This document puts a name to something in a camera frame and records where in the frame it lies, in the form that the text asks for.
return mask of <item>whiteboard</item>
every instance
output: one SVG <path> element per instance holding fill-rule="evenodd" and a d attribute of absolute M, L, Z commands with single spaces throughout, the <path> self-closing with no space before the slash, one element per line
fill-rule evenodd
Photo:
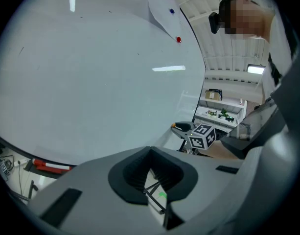
<path fill-rule="evenodd" d="M 180 26 L 179 44 L 148 0 L 25 0 L 0 38 L 0 137 L 70 165 L 179 149 L 170 125 L 192 120 L 205 73 L 182 13 Z"/>

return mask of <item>white paper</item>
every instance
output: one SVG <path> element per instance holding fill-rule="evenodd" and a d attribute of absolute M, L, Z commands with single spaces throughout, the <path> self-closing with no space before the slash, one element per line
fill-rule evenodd
<path fill-rule="evenodd" d="M 177 41 L 181 37 L 180 8 L 175 0 L 148 0 L 150 11 L 155 20 L 163 26 L 166 32 Z"/>

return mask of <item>person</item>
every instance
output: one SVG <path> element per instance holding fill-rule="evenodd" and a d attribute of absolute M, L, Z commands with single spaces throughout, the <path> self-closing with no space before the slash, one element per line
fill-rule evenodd
<path fill-rule="evenodd" d="M 263 38 L 270 45 L 269 64 L 262 75 L 262 103 L 288 72 L 297 42 L 286 17 L 252 0 L 222 0 L 219 14 L 209 16 L 212 33 L 220 28 L 236 39 Z"/>

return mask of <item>green tape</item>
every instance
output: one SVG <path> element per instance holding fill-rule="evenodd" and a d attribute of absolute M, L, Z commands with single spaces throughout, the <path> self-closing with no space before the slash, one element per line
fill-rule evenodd
<path fill-rule="evenodd" d="M 161 191 L 161 192 L 159 193 L 159 196 L 163 196 L 164 198 L 167 199 L 167 194 L 166 194 L 165 192 L 162 192 L 162 191 Z"/>

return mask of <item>black and white marker cube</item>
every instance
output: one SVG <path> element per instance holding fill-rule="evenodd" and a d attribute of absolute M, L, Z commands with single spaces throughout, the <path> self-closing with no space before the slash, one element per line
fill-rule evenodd
<path fill-rule="evenodd" d="M 206 124 L 200 124 L 192 131 L 192 136 L 189 136 L 191 147 L 202 150 L 207 150 L 215 140 L 214 127 Z"/>

